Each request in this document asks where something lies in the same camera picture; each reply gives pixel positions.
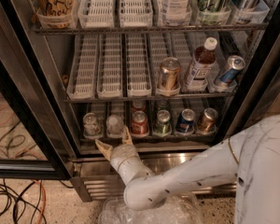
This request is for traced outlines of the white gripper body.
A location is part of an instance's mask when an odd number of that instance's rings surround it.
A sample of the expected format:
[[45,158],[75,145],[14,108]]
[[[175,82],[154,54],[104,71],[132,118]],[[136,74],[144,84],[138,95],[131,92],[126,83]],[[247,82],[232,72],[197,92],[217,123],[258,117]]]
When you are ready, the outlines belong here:
[[111,153],[110,164],[117,171],[125,185],[128,185],[136,178],[154,175],[143,164],[134,145],[115,147]]

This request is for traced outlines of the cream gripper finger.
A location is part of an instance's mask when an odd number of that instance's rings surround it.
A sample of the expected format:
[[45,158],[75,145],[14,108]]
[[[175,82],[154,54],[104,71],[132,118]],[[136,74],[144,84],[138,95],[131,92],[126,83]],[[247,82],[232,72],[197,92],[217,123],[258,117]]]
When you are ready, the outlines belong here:
[[109,144],[106,144],[98,139],[95,140],[95,145],[100,150],[100,152],[104,155],[104,157],[111,161],[111,154],[113,152],[113,147]]
[[129,132],[129,128],[127,126],[125,126],[123,128],[122,144],[123,145],[133,145],[132,136],[131,136],[131,134]]

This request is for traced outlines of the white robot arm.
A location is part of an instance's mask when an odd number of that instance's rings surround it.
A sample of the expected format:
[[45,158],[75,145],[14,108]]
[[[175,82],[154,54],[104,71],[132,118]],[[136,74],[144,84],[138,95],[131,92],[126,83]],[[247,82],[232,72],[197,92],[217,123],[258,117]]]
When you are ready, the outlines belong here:
[[235,182],[234,224],[280,224],[280,114],[160,175],[143,164],[128,129],[117,147],[100,140],[95,145],[121,177],[124,202],[132,210],[159,207],[185,191]]

